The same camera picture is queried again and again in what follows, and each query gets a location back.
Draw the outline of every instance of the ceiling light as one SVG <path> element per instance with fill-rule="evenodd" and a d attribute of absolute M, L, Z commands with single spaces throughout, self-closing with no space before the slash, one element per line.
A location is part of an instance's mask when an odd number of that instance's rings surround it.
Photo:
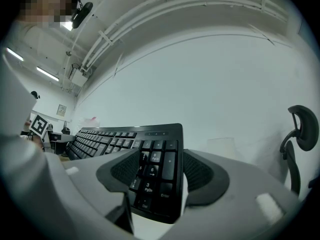
<path fill-rule="evenodd" d="M 64 26 L 67 30 L 71 31 L 72 28 L 72 22 L 71 21 L 67 21 L 67 22 L 61 22 L 60 23 L 62 26 Z"/>
<path fill-rule="evenodd" d="M 13 56 L 17 57 L 20 61 L 24 61 L 24 58 L 22 58 L 21 56 L 19 56 L 18 54 L 16 54 L 13 50 L 7 48 L 6 49 L 9 53 L 11 53 Z"/>
<path fill-rule="evenodd" d="M 52 74 L 49 74 L 48 72 L 44 71 L 43 69 L 41 69 L 41 68 L 39 68 L 39 67 L 36 67 L 36 69 L 37 69 L 38 71 L 40 71 L 41 73 L 45 74 L 46 76 L 48 76 L 48 77 L 50 77 L 50 78 L 52 78 L 52 79 L 54 79 L 54 80 L 56 80 L 56 81 L 59 82 L 59 78 L 56 78 L 56 77 L 53 76 Z"/>

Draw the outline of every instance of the framed picture on wall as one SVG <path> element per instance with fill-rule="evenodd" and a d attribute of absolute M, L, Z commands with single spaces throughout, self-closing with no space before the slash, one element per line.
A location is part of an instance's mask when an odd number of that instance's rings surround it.
<path fill-rule="evenodd" d="M 66 110 L 67 110 L 67 107 L 66 107 L 66 106 L 59 105 L 58 111 L 56 112 L 56 114 L 57 114 L 58 116 L 64 117 L 64 116 L 65 116 L 65 113 L 66 113 Z"/>

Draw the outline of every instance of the electrical box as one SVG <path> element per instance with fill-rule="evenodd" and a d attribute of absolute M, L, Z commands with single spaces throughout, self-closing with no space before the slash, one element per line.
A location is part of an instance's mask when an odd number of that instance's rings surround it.
<path fill-rule="evenodd" d="M 80 87 L 82 87 L 85 84 L 85 82 L 88 80 L 88 78 L 83 76 L 80 70 L 78 69 L 74 69 L 69 79 L 71 80 L 72 83 Z"/>

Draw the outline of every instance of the fluorescent light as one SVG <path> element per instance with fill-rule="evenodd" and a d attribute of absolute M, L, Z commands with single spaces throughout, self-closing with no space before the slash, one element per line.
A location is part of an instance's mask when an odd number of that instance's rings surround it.
<path fill-rule="evenodd" d="M 42 70 L 42 69 L 39 68 L 39 67 L 36 67 L 36 69 L 37 69 L 38 71 L 40 71 L 41 73 L 45 74 L 46 76 L 48 76 L 48 77 L 50 77 L 50 78 L 52 78 L 52 79 L 54 79 L 54 80 L 56 80 L 56 81 L 59 82 L 59 78 L 56 78 L 56 77 L 53 76 L 52 74 L 49 74 L 48 72 Z"/>
<path fill-rule="evenodd" d="M 17 57 L 20 61 L 24 61 L 24 58 L 16 54 L 13 50 L 10 50 L 9 48 L 6 49 L 9 53 L 11 53 L 13 56 Z"/>
<path fill-rule="evenodd" d="M 72 28 L 72 22 L 71 21 L 67 21 L 67 22 L 61 22 L 60 23 L 62 26 L 64 26 L 67 30 L 71 31 Z"/>

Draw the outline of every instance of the black keyboard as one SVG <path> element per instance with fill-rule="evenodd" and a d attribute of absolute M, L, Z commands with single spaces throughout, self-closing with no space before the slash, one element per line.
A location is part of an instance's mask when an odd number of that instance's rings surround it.
<path fill-rule="evenodd" d="M 139 168 L 129 187 L 131 211 L 172 224 L 183 191 L 183 128 L 179 123 L 140 127 L 82 128 L 66 146 L 71 160 L 139 149 Z"/>

